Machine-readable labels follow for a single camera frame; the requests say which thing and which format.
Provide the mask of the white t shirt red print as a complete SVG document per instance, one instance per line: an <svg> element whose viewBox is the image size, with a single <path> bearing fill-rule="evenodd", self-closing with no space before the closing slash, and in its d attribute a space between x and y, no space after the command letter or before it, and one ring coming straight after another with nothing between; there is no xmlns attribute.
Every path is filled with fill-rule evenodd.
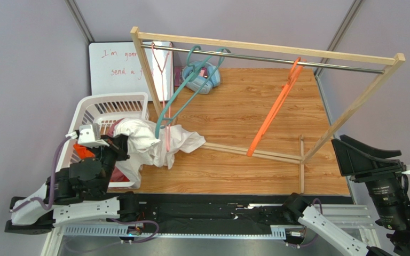
<svg viewBox="0 0 410 256"><path fill-rule="evenodd" d="M155 137L156 124L149 120L122 118L112 124L106 134L112 138L119 135L128 137L128 155L126 161L118 161L111 177L112 182L130 180L130 176L140 177L143 165L171 169L175 162L175 153L191 153L200 148L205 138L197 132L185 130L181 125L169 127L168 135L160 132Z"/></svg>

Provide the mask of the orange t shirt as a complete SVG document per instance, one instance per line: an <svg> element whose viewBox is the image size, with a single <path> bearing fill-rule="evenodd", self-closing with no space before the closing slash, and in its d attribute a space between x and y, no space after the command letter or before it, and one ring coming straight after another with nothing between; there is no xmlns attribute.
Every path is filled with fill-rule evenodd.
<svg viewBox="0 0 410 256"><path fill-rule="evenodd" d="M75 143L73 145L73 148L74 148L76 154L78 155L78 157L80 159L85 159L85 158L90 158L90 157L94 158L95 157L95 154L83 145L79 145L78 143Z"/></svg>

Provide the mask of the pink wire hanger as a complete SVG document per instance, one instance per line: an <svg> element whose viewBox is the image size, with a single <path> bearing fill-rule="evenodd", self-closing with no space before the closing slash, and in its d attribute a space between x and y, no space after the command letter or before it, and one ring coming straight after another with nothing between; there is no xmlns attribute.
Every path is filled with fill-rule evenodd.
<svg viewBox="0 0 410 256"><path fill-rule="evenodd" d="M164 139L165 139L165 149L167 152L171 149L171 106L166 107L174 93L173 85L173 64L172 51L169 50L159 50L156 46L172 46L170 42L162 41L152 41L151 51L152 51L152 65L153 65L153 80L156 88L156 93L159 98L159 102L162 103L160 131L162 126L164 126Z"/></svg>

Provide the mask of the teal plastic hanger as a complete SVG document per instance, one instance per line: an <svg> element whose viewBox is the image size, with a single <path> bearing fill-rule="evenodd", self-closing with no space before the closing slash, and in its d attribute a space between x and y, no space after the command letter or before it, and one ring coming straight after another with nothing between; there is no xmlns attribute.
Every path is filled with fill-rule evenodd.
<svg viewBox="0 0 410 256"><path fill-rule="evenodd" d="M228 48L220 48L217 50L217 54L219 56L217 65L213 65L209 62L212 58L209 55L202 61L190 61L190 57L196 51L200 51L201 46L196 45L192 47L187 55L187 64L183 68L181 72L181 78L183 82L178 87L177 91L172 95L170 101L165 105L167 107L166 110L161 112L161 116L158 118L155 127L155 137L158 139L160 137L160 130L166 128L166 126L170 125L175 118L185 109L185 107L198 95L204 94L211 91L211 89L219 86L221 84L221 75L219 72L219 67L224 62L224 54L230 53L231 51ZM173 116L166 116L169 112L170 107L172 105L172 101L175 100L180 92L184 88L189 88L194 91L194 94L183 104L183 106L173 115Z"/></svg>

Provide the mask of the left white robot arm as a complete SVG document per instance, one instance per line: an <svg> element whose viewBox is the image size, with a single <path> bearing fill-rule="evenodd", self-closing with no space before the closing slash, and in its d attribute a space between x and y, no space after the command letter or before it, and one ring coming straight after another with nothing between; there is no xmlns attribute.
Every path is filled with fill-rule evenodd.
<svg viewBox="0 0 410 256"><path fill-rule="evenodd" d="M128 160L128 137L101 136L96 147L73 146L73 163L47 178L28 197L12 197L6 233L39 235L88 220L136 221L141 214L134 193L109 194L116 164Z"/></svg>

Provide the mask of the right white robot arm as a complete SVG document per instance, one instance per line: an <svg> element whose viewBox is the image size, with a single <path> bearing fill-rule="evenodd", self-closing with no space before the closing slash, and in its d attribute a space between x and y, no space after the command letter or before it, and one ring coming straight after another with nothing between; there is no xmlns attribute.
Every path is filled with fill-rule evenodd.
<svg viewBox="0 0 410 256"><path fill-rule="evenodd" d="M391 231L386 237L394 253L410 255L410 165L398 159L401 151L374 148L348 135L332 139L332 146L341 176L365 184L379 216L376 224ZM343 255L388 255L349 235L300 194L292 193L285 200L281 217L312 230Z"/></svg>

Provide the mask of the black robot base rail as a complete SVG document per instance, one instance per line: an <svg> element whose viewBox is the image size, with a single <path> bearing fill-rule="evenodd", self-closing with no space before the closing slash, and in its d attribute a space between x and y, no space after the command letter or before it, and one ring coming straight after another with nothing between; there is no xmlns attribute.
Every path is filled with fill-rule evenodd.
<svg viewBox="0 0 410 256"><path fill-rule="evenodd" d="M281 239L298 245L310 243L314 232L284 217L285 195L123 195L128 217L71 221L66 235L139 235L166 238Z"/></svg>

